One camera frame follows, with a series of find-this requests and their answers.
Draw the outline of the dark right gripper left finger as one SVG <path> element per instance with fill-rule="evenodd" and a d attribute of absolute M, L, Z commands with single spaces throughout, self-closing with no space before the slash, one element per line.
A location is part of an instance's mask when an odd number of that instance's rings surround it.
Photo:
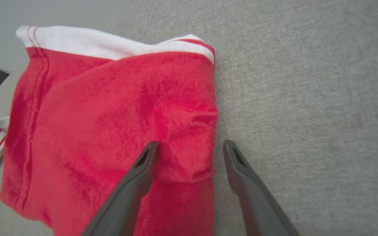
<path fill-rule="evenodd" d="M 132 236 L 141 200 L 150 191 L 158 159 L 158 142 L 150 142 L 89 222 L 82 236 Z"/>

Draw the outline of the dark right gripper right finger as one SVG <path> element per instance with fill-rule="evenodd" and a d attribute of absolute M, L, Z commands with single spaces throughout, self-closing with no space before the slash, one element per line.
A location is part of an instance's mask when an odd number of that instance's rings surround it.
<path fill-rule="evenodd" d="M 240 200 L 246 234 L 298 236 L 289 218 L 235 142 L 224 141 L 223 155 L 230 187 Z"/>

